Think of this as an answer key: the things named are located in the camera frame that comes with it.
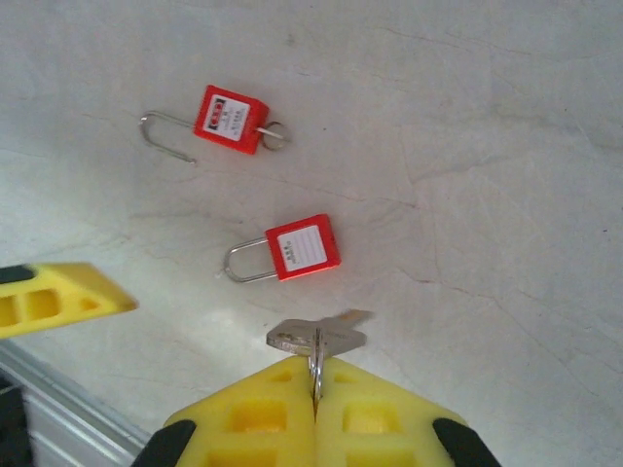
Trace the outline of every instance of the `padlock label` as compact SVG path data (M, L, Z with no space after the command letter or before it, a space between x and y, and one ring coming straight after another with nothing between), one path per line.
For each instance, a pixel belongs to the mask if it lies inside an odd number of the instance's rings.
M240 141L250 108L246 102L213 94L203 122L203 131Z
M327 262L318 226L283 233L277 237L285 269L288 272Z

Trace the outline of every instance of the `padlock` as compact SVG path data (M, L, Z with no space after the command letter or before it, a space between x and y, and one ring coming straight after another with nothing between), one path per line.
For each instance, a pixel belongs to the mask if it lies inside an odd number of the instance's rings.
M266 124L268 115L269 107L262 101L210 85L205 89L202 106L194 124L152 110L141 117L138 125L149 146L182 161L195 163L197 160L156 143L148 132L150 119L159 118L192 128L193 133L200 138L253 155L260 141L271 151L281 149L289 141L287 128L283 124Z
M234 253L244 248L268 243L275 270L242 277L232 271L230 260ZM223 260L223 269L234 282L277 277L288 280L320 270L335 268L342 259L326 214L292 222L266 231L265 236L246 241L230 248Z

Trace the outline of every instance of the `metal key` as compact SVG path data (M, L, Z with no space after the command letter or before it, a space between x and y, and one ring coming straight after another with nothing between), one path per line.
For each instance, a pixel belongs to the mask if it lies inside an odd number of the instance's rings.
M266 343L289 353L310 356L316 330L321 329L325 358L334 357L365 345L366 335L352 328L370 319L372 314L371 311L349 309L317 321L286 319L268 332Z

